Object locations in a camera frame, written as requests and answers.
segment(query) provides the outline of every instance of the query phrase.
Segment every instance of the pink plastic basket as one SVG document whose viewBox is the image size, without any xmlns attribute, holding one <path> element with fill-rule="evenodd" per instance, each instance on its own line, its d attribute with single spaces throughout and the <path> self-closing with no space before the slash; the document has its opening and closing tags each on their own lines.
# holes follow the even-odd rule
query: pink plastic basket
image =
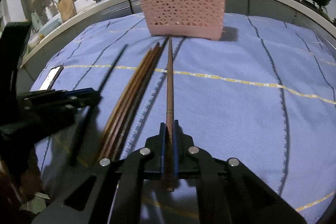
<svg viewBox="0 0 336 224">
<path fill-rule="evenodd" d="M 151 35 L 222 35 L 225 0 L 141 0 L 141 8 Z"/>
</svg>

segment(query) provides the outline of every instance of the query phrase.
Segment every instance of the blue tablecloth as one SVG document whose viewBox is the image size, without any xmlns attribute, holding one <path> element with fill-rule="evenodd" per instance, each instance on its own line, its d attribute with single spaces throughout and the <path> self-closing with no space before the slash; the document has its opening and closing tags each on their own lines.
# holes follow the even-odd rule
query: blue tablecloth
<svg viewBox="0 0 336 224">
<path fill-rule="evenodd" d="M 97 89 L 125 43 L 125 54 L 102 92 L 79 163 L 93 162 L 105 123 L 151 37 L 142 14 L 96 23 L 57 53 L 50 68 L 64 70 L 53 88 Z M 213 157 L 239 158 L 276 193 L 315 223 L 336 185 L 336 61 L 312 30 L 278 20 L 225 14 L 220 41 L 173 38 L 175 119 L 196 146 Z M 165 122 L 167 48 L 157 65 L 123 151 L 144 146 Z M 74 127 L 36 145 L 45 190 L 57 196 Z M 145 182 L 141 223 L 198 223 L 196 190 L 180 181 L 173 193 Z"/>
</svg>

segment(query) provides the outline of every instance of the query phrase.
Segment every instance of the bundle of chopsticks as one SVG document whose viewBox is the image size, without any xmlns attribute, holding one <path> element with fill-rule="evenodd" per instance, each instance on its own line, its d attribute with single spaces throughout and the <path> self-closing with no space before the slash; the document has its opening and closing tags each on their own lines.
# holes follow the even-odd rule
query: bundle of chopsticks
<svg viewBox="0 0 336 224">
<path fill-rule="evenodd" d="M 98 160 L 119 160 L 127 133 L 167 41 L 168 37 L 162 46 L 158 42 L 153 49 L 148 50 L 122 92 L 105 125 Z"/>
</svg>

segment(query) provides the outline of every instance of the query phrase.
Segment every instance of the silver rivet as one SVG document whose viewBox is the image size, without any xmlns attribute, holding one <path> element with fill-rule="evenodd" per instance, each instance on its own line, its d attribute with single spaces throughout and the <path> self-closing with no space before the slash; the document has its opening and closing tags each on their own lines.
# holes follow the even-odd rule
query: silver rivet
<svg viewBox="0 0 336 224">
<path fill-rule="evenodd" d="M 236 159 L 236 158 L 231 158 L 231 159 L 229 159 L 229 164 L 231 166 L 237 166 L 239 164 L 239 160 Z"/>
<path fill-rule="evenodd" d="M 151 150 L 147 147 L 141 148 L 140 149 L 140 154 L 141 155 L 148 155 L 151 152 Z"/>
<path fill-rule="evenodd" d="M 196 146 L 191 146 L 191 147 L 189 147 L 188 151 L 189 151 L 189 153 L 191 153 L 191 154 L 197 154 L 200 150 L 199 150 L 199 148 L 196 147 Z"/>
<path fill-rule="evenodd" d="M 111 161 L 108 159 L 108 158 L 103 158 L 103 159 L 101 159 L 100 161 L 99 161 L 99 164 L 101 165 L 101 166 L 107 166 L 107 165 L 109 165 L 111 163 Z"/>
</svg>

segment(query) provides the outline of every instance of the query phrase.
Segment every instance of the wooden cutting board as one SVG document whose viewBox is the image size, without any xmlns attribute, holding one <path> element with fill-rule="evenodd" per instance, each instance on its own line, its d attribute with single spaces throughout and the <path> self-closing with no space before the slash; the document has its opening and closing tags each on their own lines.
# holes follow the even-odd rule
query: wooden cutting board
<svg viewBox="0 0 336 224">
<path fill-rule="evenodd" d="M 58 3 L 58 10 L 61 14 L 61 18 L 63 22 L 66 22 L 68 19 L 77 15 L 74 1 L 75 0 L 61 0 Z"/>
</svg>

